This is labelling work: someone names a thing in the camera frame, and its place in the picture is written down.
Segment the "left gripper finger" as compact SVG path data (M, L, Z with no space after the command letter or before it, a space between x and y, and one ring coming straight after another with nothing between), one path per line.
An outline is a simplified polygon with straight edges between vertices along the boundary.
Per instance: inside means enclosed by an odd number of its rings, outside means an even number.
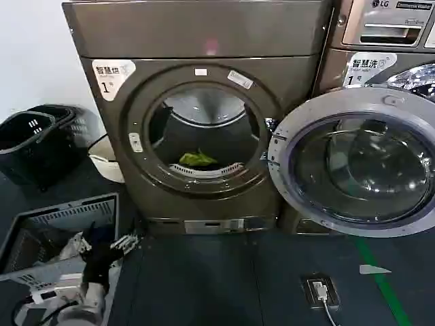
M138 243L136 234L125 234L117 241L110 244L110 247L134 247Z
M134 246L134 247L113 247L114 259L121 259L121 258L123 258L128 253L130 253L136 246Z

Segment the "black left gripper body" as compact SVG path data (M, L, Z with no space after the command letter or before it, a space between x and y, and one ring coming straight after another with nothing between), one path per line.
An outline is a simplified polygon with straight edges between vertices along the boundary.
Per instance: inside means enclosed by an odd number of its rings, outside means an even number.
M114 252L108 242L100 242L91 250L83 252L85 267L83 283L107 284L109 282L109 269L114 262Z

